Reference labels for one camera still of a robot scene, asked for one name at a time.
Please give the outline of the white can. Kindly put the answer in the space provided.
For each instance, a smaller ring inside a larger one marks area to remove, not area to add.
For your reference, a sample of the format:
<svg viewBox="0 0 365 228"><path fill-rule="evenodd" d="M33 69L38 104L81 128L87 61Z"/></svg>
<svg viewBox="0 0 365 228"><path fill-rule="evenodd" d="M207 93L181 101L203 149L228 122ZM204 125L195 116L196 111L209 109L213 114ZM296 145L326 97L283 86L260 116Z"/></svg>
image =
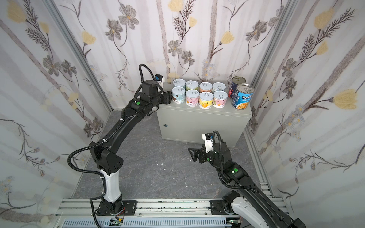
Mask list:
<svg viewBox="0 0 365 228"><path fill-rule="evenodd" d="M176 104L182 104L185 101L185 88L176 86L172 89L172 100Z"/></svg>

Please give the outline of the teal small can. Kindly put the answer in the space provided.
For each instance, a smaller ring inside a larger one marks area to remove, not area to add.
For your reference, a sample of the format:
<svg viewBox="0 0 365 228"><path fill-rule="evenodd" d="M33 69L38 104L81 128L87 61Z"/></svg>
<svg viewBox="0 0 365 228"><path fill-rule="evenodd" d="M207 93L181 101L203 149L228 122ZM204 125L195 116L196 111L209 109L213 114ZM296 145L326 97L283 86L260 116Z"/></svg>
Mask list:
<svg viewBox="0 0 365 228"><path fill-rule="evenodd" d="M183 87L185 88L185 84L186 84L186 81L184 79L181 79L181 78L177 78L173 81L173 86L174 87Z"/></svg>

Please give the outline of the pink small can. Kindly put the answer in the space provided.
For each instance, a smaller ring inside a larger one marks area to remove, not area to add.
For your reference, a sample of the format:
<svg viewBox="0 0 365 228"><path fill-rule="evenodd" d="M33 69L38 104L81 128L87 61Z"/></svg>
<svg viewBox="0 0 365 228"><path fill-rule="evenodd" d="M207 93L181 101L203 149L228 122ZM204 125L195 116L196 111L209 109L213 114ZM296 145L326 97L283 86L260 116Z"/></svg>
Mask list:
<svg viewBox="0 0 365 228"><path fill-rule="evenodd" d="M185 93L185 103L189 107L196 107L199 103L200 93L198 90L190 89Z"/></svg>

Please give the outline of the green small can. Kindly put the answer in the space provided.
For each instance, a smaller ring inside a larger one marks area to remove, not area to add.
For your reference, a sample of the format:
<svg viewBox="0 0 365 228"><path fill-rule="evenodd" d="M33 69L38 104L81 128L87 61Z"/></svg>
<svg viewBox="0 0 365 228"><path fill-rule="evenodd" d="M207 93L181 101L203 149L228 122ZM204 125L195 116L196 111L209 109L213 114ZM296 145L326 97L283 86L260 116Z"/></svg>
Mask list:
<svg viewBox="0 0 365 228"><path fill-rule="evenodd" d="M199 83L197 81L189 80L185 83L185 89L188 90L198 90Z"/></svg>

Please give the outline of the yellow small can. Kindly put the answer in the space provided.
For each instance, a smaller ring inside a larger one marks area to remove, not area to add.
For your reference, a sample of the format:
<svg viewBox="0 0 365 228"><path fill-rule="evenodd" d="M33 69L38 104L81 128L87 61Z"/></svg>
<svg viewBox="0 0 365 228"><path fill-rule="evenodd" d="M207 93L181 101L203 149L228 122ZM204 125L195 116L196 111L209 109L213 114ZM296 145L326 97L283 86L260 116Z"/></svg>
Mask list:
<svg viewBox="0 0 365 228"><path fill-rule="evenodd" d="M214 95L211 92L202 92L199 96L199 107L201 109L210 109L213 105Z"/></svg>

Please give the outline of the orange small can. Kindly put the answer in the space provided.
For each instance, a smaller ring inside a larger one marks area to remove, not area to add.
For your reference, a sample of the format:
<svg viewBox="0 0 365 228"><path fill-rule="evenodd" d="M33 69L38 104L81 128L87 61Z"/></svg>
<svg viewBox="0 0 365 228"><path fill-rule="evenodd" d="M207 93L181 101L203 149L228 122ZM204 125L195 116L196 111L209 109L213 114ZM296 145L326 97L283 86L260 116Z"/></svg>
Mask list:
<svg viewBox="0 0 365 228"><path fill-rule="evenodd" d="M209 82L202 82L199 85L199 92L203 93L203 92L212 92L213 90L213 85Z"/></svg>

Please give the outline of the grey-label small can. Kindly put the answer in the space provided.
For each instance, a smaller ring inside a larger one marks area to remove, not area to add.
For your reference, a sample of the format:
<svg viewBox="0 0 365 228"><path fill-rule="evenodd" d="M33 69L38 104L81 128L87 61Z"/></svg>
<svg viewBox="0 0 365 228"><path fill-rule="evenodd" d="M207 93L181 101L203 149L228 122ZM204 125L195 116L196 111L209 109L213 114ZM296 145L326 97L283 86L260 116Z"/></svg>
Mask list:
<svg viewBox="0 0 365 228"><path fill-rule="evenodd" d="M226 89L226 85L221 82L215 82L213 83L213 89L212 92L215 93L216 91L224 91Z"/></svg>

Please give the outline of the brown-label small can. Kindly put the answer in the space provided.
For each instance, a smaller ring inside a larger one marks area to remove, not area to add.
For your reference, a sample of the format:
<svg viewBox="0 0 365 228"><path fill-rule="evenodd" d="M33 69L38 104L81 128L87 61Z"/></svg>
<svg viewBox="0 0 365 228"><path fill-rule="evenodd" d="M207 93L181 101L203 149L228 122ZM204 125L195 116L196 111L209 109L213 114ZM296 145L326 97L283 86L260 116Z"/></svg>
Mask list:
<svg viewBox="0 0 365 228"><path fill-rule="evenodd" d="M228 95L224 91L215 91L213 98L213 106L216 108L224 108L228 99Z"/></svg>

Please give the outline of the red and navy tall can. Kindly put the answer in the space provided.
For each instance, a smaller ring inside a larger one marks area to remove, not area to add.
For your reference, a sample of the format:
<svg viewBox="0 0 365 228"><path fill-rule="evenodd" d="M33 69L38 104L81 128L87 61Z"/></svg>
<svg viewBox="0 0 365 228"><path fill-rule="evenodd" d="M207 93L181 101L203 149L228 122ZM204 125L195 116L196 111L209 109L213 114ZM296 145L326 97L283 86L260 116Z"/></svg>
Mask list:
<svg viewBox="0 0 365 228"><path fill-rule="evenodd" d="M229 98L233 99L235 95L236 88L239 84L245 84L246 79L243 77L235 76L231 80L230 89L229 89Z"/></svg>

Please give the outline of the blue soup can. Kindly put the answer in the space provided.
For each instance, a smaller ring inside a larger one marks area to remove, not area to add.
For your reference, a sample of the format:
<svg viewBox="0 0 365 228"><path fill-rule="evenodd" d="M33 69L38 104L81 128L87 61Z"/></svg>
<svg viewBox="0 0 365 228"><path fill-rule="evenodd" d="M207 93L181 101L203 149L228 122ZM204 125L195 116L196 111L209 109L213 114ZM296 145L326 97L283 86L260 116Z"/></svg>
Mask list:
<svg viewBox="0 0 365 228"><path fill-rule="evenodd" d="M232 106L238 110L246 109L254 94L254 87L249 84L239 84L236 87L232 100Z"/></svg>

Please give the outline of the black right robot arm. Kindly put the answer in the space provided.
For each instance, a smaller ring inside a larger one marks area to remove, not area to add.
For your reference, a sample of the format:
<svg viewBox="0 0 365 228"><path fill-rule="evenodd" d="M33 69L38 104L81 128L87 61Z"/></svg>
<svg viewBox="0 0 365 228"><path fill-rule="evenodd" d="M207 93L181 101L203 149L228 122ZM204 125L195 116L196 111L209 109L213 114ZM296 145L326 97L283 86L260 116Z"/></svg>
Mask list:
<svg viewBox="0 0 365 228"><path fill-rule="evenodd" d="M223 211L235 213L255 228L304 228L299 218L286 214L254 183L249 174L233 161L231 151L218 131L202 135L200 149L189 148L193 162L208 162L216 168L220 182L231 192L223 199Z"/></svg>

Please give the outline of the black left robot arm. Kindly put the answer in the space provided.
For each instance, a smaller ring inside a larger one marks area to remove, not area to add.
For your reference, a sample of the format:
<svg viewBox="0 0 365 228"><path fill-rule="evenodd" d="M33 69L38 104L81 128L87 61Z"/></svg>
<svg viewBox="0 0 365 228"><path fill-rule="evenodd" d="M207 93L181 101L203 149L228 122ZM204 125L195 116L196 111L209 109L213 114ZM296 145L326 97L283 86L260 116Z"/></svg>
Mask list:
<svg viewBox="0 0 365 228"><path fill-rule="evenodd" d="M125 213L122 193L119 188L119 171L124 160L117 152L133 128L146 116L150 116L159 109L160 104L168 105L172 102L172 93L164 91L162 75L152 75L151 80L145 80L143 69L151 69L140 64L138 69L141 83L133 98L122 109L121 117L112 129L98 142L91 142L89 146L73 151L67 158L71 169L80 173L96 174L100 176L103 191L100 196L90 198L92 216L120 215ZM72 163L75 155L90 151L97 170L84 170Z"/></svg>

